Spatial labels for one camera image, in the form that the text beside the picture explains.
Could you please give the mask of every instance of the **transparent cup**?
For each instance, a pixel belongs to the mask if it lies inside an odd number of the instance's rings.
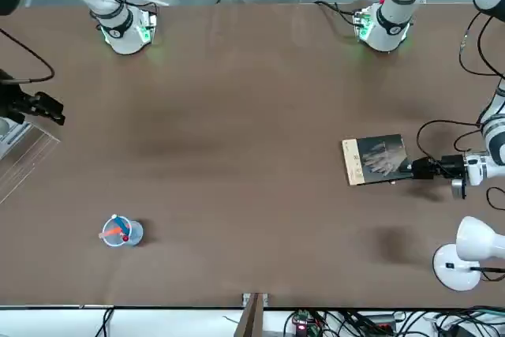
[[[121,233],[110,234],[111,231],[118,229],[118,224],[116,223],[114,217],[111,217],[103,225],[102,229],[102,240],[111,248],[118,248],[119,246],[135,246],[137,245],[144,236],[144,228],[142,224],[138,221],[129,220],[125,216],[117,216],[128,228],[128,235]]]

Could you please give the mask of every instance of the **orange marker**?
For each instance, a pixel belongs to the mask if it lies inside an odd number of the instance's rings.
[[[112,234],[124,234],[121,230],[121,227],[117,227],[111,230],[108,230],[107,232],[100,233],[98,235],[98,238],[105,238],[107,236],[111,236]]]

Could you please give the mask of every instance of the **book cover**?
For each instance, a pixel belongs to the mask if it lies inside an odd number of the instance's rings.
[[[342,141],[350,185],[391,182],[411,178],[402,135]]]

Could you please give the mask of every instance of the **brown table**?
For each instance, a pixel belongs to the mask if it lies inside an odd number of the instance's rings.
[[[25,88],[58,97],[67,123],[0,206],[0,303],[232,306],[259,291],[275,306],[502,305],[504,285],[455,293],[431,266],[464,215],[505,231],[486,186],[464,202],[447,181],[349,187],[340,145],[402,133],[417,158],[423,122],[474,121],[497,80],[458,67],[473,14],[422,7],[410,41],[376,54],[315,5],[163,9],[155,46],[131,57],[82,8],[2,18],[55,67]],[[484,38],[498,67],[503,35],[496,22]],[[15,76],[43,73],[4,39],[0,54]],[[465,56],[482,69],[473,40]],[[433,126],[423,143],[448,154],[463,130]],[[141,247],[97,238],[115,212],[144,223]]]

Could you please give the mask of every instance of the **desk lamp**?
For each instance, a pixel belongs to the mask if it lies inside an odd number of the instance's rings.
[[[479,260],[492,256],[505,259],[505,236],[497,234],[488,224],[467,216],[459,224],[455,244],[441,246],[433,256],[433,270],[446,287],[456,291],[472,290],[488,272],[505,273],[502,268],[482,268]]]

